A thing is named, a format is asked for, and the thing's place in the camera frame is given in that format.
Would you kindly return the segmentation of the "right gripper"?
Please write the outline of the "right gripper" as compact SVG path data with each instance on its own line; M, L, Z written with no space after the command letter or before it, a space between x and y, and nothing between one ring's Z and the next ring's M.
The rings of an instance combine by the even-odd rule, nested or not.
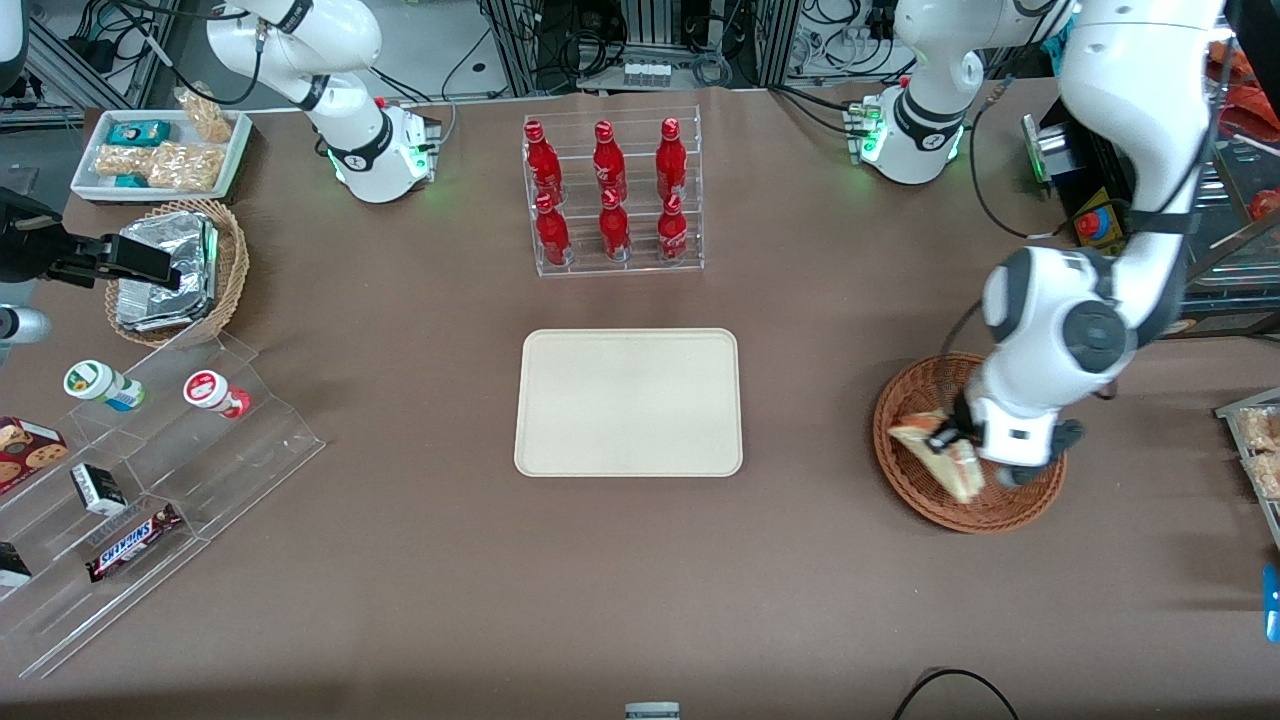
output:
M42 202L1 188L1 282L56 281L92 290L100 281L137 281L177 291L180 273L172 255L125 236L78 242L63 263L56 247L38 237L61 225L61 214Z

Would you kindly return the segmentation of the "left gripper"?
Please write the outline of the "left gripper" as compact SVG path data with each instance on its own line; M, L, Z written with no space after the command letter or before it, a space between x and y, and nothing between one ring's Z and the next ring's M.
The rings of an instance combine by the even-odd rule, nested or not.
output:
M948 411L951 427L925 438L933 454L946 454L961 439L979 457L1012 468L1042 468L1055 461L1053 432L1064 405L1006 406L979 392L956 392Z

